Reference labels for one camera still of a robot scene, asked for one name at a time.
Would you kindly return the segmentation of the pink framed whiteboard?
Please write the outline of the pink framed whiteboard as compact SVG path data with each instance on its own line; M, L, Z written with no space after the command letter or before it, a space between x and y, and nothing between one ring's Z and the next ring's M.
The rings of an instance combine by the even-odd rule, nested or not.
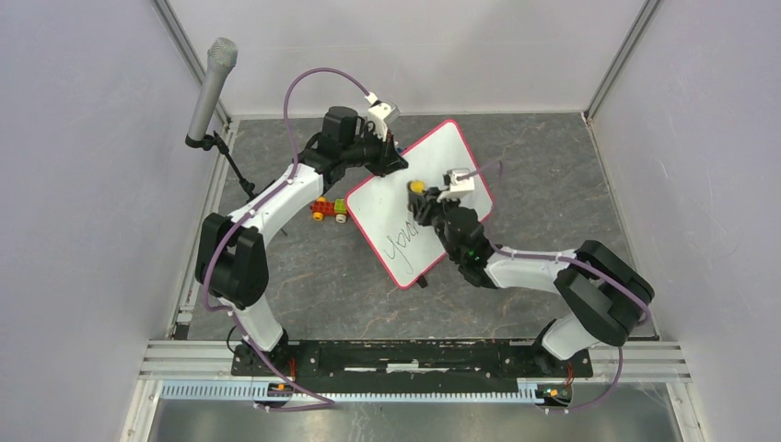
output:
M479 166L452 119L405 149L402 158L406 169L363 180L346 194L345 203L392 282L407 289L448 256L435 229L417 218L441 207L437 192L446 189L451 171L460 176Z

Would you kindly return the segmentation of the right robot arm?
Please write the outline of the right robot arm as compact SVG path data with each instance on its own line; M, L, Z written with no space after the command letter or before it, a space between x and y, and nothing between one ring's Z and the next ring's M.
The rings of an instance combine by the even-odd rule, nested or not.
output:
M564 369L569 358L598 343L621 347L632 330L649 319L652 286L597 240L574 250L514 250L492 242L475 210L448 200L439 188L408 185L408 209L416 224L432 227L459 273L471 285L523 287L559 295L569 313L546 326L531 352L545 376Z

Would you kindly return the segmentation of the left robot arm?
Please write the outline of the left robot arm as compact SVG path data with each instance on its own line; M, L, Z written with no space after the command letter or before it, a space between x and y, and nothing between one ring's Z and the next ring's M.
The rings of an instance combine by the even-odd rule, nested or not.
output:
M398 114L394 105L381 101L368 108L366 117L344 106L329 108L321 130L279 179L230 215L211 214L203 221L195 278L204 298L217 301L206 309L232 315L243 340L255 350L254 363L265 374L278 375L289 363L289 351L280 344L286 332L264 296L268 243L347 169L364 167L380 177L406 169L389 129Z

